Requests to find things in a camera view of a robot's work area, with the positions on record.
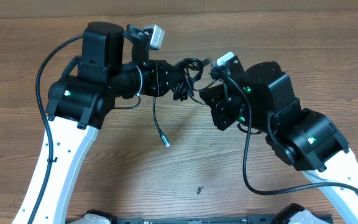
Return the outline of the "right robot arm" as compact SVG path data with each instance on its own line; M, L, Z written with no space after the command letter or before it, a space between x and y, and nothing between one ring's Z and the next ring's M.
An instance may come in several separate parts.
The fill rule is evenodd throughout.
M265 140L284 163L308 179L286 193L317 188L346 223L358 223L358 162L349 143L324 114L302 108L290 77L277 62L244 69L228 53L212 65L220 84L201 91L215 127L237 123L246 135L265 133Z

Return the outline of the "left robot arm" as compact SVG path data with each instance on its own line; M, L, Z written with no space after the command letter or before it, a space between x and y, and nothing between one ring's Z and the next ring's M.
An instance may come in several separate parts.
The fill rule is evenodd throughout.
M157 25L90 22L74 57L39 103L44 141L15 223L64 223L84 158L117 98L160 97L185 79L179 68L149 59L161 48Z

